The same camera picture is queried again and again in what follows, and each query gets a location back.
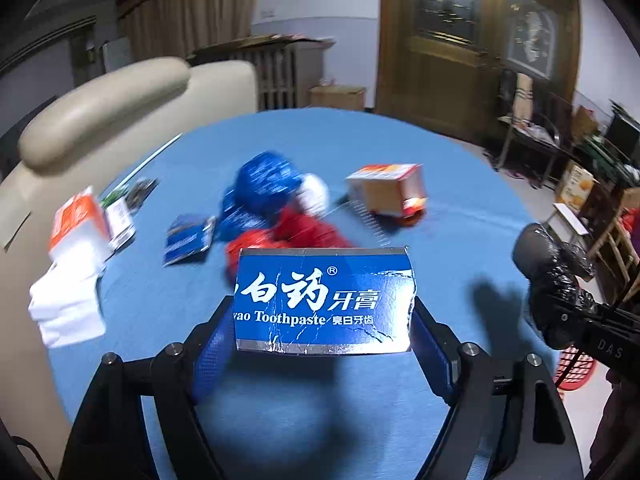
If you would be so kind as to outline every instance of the white stick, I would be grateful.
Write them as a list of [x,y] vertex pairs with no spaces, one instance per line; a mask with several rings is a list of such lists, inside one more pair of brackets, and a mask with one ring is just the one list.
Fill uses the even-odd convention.
[[182,136],[182,134],[177,134],[173,139],[169,140],[167,143],[165,143],[164,145],[160,146],[151,155],[149,155],[145,160],[143,160],[131,173],[129,173],[122,180],[121,183],[119,183],[115,188],[113,188],[113,190],[116,190],[116,189],[121,188],[122,186],[124,186],[129,180],[131,180],[133,177],[135,177],[136,174],[142,168],[144,168],[148,163],[150,163],[152,160],[154,160],[154,158],[156,158],[156,156],[158,156],[160,153],[164,152],[164,150],[167,149],[169,146],[171,146],[176,140],[180,139],[181,136]]

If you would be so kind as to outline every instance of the snack box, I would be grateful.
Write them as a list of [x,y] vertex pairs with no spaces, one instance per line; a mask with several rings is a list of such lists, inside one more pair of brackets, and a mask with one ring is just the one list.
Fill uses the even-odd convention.
[[372,164],[346,181],[350,199],[373,213],[409,218],[426,208],[421,164]]
[[60,263],[66,258],[102,266],[113,253],[109,229],[91,187],[73,195],[54,215],[49,256]]

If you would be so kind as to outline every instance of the cardboard box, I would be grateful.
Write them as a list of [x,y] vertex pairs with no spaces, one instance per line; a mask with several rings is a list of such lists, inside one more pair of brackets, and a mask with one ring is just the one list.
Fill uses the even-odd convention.
[[578,214],[593,188],[594,178],[589,171],[570,160],[556,187],[556,201]]
[[578,107],[571,123],[571,136],[574,144],[582,142],[585,136],[598,132],[598,123],[593,117],[593,111],[584,106]]
[[371,164],[347,177],[349,196],[376,214],[408,218],[426,207],[420,164]]
[[91,187],[73,195],[54,216],[49,256],[60,263],[66,258],[100,267],[113,252],[109,229]]
[[289,354],[405,352],[414,297],[404,248],[243,249],[236,346]]
[[363,86],[345,85],[316,86],[309,91],[311,106],[357,112],[364,111],[366,92]]

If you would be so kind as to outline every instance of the toothpaste box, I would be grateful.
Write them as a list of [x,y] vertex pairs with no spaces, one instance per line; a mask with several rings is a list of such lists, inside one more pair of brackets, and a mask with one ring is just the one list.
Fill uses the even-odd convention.
[[404,248],[244,249],[236,345],[290,354],[404,352],[414,297]]

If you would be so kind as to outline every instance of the round table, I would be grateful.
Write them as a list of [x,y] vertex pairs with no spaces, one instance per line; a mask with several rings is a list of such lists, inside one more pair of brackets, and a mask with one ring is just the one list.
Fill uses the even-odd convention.
[[[408,246],[418,295],[460,341],[494,356],[555,353],[522,319],[527,280],[511,261],[532,221],[488,164],[451,140],[373,114],[306,108],[233,118],[194,130],[145,166],[160,183],[134,217],[132,244],[107,262],[98,284],[107,325],[100,338],[51,349],[54,379],[73,420],[100,357],[156,355],[211,316],[225,294],[222,243],[204,261],[162,266],[166,230],[180,213],[218,214],[224,190],[257,153],[275,150],[316,173],[336,200],[366,164],[423,164],[425,218],[390,234]],[[175,478],[155,407],[143,399],[162,479]],[[415,356],[305,358],[236,352],[222,383],[197,407],[230,479],[413,479],[447,414]],[[487,457],[472,471],[481,478]]]

